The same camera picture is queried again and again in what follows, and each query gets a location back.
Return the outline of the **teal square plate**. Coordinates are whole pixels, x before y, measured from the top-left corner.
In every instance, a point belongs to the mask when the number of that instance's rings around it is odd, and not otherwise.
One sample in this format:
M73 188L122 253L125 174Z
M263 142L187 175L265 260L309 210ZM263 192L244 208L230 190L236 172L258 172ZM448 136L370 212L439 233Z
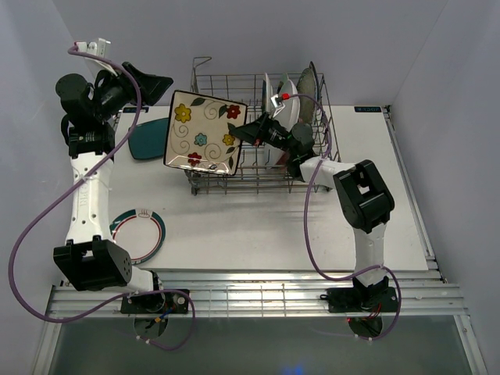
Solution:
M138 124L128 139L132 158L139 161L162 158L168 126L167 117Z

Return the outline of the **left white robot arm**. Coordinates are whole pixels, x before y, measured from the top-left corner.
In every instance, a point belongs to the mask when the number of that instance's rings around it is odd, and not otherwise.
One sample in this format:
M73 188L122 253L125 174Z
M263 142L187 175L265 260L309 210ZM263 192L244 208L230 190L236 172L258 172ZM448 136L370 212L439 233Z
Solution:
M158 277L134 266L109 228L115 148L115 131L109 120L126 104L154 105L173 79L143 73L129 62L122 67L122 73L99 71L94 83L70 73L55 85L66 113L62 128L69 131L66 143L77 188L66 243L54 249L53 259L76 290L140 292L139 303L153 313L166 302Z

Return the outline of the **speckled beige round plate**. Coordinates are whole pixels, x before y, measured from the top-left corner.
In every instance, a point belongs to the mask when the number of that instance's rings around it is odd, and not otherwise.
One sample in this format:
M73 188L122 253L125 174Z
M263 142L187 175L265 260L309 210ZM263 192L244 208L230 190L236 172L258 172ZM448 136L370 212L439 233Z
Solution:
M305 68L302 71L298 83L297 91L302 96L299 97L300 110L298 118L303 123L311 125L315 115L316 104L311 98L317 99L316 76L311 67Z

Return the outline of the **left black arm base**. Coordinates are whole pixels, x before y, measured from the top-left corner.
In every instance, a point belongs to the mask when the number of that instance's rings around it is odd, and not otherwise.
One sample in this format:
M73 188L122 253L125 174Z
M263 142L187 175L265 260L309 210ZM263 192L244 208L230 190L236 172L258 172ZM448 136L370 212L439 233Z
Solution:
M142 295L137 297L124 297L120 313L137 314L181 314L185 315L189 310L188 296L189 289L168 291L154 295Z

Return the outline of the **black square floral plate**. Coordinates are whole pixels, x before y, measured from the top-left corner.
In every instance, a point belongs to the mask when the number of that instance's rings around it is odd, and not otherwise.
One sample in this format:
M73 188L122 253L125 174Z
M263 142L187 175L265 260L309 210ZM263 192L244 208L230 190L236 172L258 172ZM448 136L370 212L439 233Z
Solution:
M320 92L320 79L319 79L319 75L318 73L316 72L316 67L313 63L313 61L310 61L309 63L309 68L312 70L312 73L313 73L313 76L315 78L315 81L316 81L316 100L318 101L318 103L321 104L321 92ZM325 122L326 120L326 115L322 112L322 109L323 107L320 107L319 109L315 109L315 112L313 113L313 118L312 118L312 122L315 123L315 122Z

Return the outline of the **mint green flower plate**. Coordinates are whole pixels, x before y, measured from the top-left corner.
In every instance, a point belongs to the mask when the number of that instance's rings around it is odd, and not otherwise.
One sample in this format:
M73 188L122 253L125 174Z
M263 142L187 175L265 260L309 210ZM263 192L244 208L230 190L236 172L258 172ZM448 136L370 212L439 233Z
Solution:
M280 75L280 79L278 82L278 90L280 90L287 82L288 82L289 76L287 73L282 73Z

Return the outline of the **pink dotted scalloped plate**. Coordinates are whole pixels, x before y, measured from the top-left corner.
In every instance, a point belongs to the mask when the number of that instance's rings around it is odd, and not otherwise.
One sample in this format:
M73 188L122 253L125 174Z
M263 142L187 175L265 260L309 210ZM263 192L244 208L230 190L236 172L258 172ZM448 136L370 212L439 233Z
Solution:
M277 167L285 167L287 165L287 162L290 158L290 153L289 152L282 152L280 157L277 159L275 162L275 166Z

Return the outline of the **white oval platter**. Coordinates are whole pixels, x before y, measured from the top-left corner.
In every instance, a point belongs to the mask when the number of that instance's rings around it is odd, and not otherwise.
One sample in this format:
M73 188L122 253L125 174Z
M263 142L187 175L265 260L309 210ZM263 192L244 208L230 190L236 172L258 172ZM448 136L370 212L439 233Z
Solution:
M287 79L281 87L279 93L295 95L298 93L298 91L294 82L290 79ZM290 98L285 101L284 104L285 107L276 116L276 120L287 131L290 131L291 128L298 122L300 100L298 97ZM265 144L264 149L264 161L266 162L267 166L275 166L284 163L283 161L281 161L281 158L284 156L284 151L280 150L279 148L274 148L273 146L268 144Z

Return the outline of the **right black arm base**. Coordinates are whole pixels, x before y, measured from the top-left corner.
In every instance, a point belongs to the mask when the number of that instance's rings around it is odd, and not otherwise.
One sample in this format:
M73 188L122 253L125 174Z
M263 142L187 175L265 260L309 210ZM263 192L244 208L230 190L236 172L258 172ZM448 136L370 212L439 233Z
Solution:
M367 294L353 287L328 288L320 295L328 304L329 313L395 313L399 298L389 287L378 294Z

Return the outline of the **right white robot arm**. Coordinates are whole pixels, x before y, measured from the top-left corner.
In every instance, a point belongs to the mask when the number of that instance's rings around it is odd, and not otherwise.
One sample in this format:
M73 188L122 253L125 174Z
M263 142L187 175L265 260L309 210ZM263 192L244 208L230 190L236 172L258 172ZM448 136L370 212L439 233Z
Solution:
M329 288L321 295L329 311L396 311L398 295L390 287L384 268L384 233L395 201L375 164L370 160L348 164L316 155L313 129L307 123L296 123L286 130L264 114L241 127L231 124L228 130L252 145L265 143L286 152L291 177L337 192L341 211L355 237L355 271L348 277L351 287Z

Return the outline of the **cream square flower plate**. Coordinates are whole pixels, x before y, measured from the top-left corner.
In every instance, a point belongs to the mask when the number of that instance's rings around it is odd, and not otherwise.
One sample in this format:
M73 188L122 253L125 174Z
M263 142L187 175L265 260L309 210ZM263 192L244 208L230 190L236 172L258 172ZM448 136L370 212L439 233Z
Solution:
M233 176L241 140L230 130L245 125L248 106L190 91L173 92L163 165Z

